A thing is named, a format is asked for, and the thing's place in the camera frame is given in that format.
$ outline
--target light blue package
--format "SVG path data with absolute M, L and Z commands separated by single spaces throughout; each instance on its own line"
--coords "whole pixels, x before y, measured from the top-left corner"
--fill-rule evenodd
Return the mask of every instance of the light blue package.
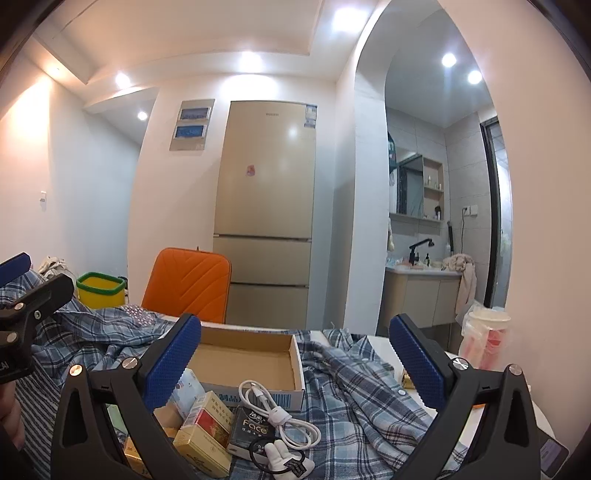
M 193 370 L 185 368 L 181 378 L 174 386 L 172 395 L 170 395 L 170 401 L 182 416 L 183 421 L 189 416 L 191 407 L 199 395 L 205 395 L 205 390 L 195 377 Z

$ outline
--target open cardboard box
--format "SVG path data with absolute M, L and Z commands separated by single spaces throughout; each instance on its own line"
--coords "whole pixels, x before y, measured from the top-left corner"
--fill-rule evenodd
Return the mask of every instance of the open cardboard box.
M 304 374 L 293 335 L 202 326 L 201 342 L 187 367 L 205 391 L 213 390 L 229 407 L 240 404 L 238 385 L 255 380 L 280 407 L 302 408 Z

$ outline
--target orange chair backrest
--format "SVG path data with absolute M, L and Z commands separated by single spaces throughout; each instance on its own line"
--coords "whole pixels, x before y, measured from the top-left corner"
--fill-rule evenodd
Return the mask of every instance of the orange chair backrest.
M 165 248 L 154 262 L 142 307 L 172 316 L 192 313 L 204 322 L 224 323 L 231 272 L 223 255 Z

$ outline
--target metal screw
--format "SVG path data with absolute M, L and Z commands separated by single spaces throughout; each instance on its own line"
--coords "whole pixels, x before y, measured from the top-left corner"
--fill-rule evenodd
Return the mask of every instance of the metal screw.
M 132 368 L 138 366 L 138 359 L 134 356 L 127 357 L 125 360 L 123 360 L 122 365 L 126 370 L 131 370 Z
M 468 367 L 470 367 L 468 361 L 460 357 L 454 358 L 452 363 L 456 370 L 468 370 Z
M 77 377 L 82 373 L 82 365 L 74 365 L 70 368 L 70 375 L 73 377 Z
M 523 370 L 521 369 L 521 367 L 519 365 L 511 364 L 511 365 L 509 365 L 509 372 L 511 372 L 513 375 L 518 377 L 523 373 Z

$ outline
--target smartphone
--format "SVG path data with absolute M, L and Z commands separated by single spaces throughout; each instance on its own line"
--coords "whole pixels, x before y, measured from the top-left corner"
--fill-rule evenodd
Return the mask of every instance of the smartphone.
M 538 428 L 540 469 L 547 478 L 554 478 L 569 456 L 569 450 Z

